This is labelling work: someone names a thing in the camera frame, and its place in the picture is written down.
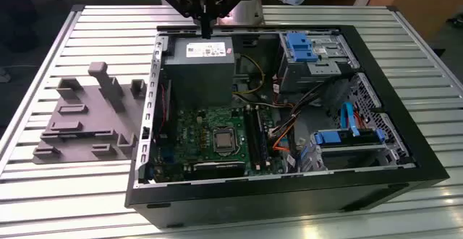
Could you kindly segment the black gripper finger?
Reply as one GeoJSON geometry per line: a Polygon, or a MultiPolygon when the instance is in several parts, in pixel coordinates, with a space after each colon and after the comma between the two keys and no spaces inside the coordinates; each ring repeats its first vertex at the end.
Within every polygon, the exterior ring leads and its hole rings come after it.
{"type": "Polygon", "coordinates": [[[191,17],[195,24],[200,27],[201,37],[207,38],[207,15],[204,6],[207,0],[164,0],[176,11],[185,17],[191,17]]]}
{"type": "Polygon", "coordinates": [[[224,18],[237,4],[239,0],[207,0],[207,39],[211,38],[216,19],[224,18]]]}

